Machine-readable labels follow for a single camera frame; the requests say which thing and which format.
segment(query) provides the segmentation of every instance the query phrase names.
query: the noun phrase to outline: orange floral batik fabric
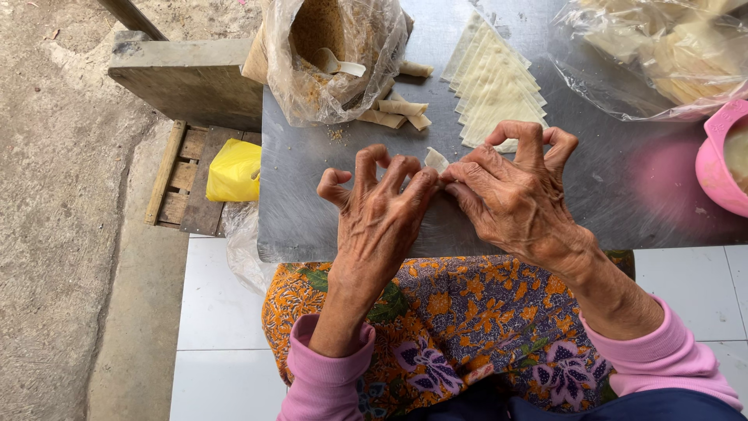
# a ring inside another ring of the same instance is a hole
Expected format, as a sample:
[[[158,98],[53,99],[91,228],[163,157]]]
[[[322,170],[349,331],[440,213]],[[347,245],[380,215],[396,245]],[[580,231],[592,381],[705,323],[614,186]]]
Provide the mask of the orange floral batik fabric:
[[[633,253],[607,252],[633,277]],[[282,264],[263,305],[280,376],[294,321],[322,309],[330,263]],[[376,330],[359,410],[383,420],[433,405],[494,376],[503,391],[547,411],[592,408],[615,394],[610,364],[592,346],[571,292],[510,255],[405,261],[367,316]]]

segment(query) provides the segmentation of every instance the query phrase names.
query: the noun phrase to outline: plastic bag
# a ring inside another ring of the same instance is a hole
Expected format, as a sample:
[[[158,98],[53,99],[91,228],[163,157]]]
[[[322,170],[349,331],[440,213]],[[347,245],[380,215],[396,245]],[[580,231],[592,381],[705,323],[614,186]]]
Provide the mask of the plastic bag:
[[[622,121],[696,121],[748,97],[748,0],[571,0],[548,52],[567,85]]]
[[[398,73],[405,20],[397,0],[272,1],[263,22],[267,81],[289,124],[342,123],[370,108]],[[363,64],[366,73],[322,73],[310,62],[323,46],[338,60]]]
[[[205,196],[214,202],[250,202],[260,197],[260,155],[249,142],[228,139],[210,163]]]
[[[265,296],[278,265],[262,262],[257,254],[257,202],[226,203],[221,218],[231,272],[249,291]]]

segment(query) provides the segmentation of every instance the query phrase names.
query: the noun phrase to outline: concrete floor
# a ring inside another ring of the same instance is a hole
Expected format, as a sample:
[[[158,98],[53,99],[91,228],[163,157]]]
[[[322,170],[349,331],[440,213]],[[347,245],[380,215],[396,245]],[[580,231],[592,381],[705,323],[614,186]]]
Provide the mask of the concrete floor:
[[[253,0],[136,3],[172,40],[260,23]],[[171,122],[106,76],[110,25],[0,0],[0,420],[168,416],[186,237],[138,221]]]

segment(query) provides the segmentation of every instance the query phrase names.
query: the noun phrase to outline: yellow plastic bag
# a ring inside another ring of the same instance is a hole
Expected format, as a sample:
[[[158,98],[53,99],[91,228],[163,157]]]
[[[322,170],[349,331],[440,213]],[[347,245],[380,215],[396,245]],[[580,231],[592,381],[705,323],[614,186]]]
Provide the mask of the yellow plastic bag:
[[[260,197],[260,155],[249,142],[228,139],[210,163],[205,196],[213,202],[252,202]]]

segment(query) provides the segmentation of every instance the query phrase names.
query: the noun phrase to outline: wooden crate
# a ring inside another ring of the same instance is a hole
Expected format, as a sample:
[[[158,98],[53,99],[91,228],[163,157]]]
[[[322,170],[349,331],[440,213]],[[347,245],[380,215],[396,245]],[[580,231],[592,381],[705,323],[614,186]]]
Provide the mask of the wooden crate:
[[[205,187],[210,163],[230,138],[256,145],[262,143],[259,133],[217,126],[191,126],[184,120],[174,122],[153,183],[145,213],[146,224],[194,234],[224,236],[221,227],[224,203],[208,200]]]

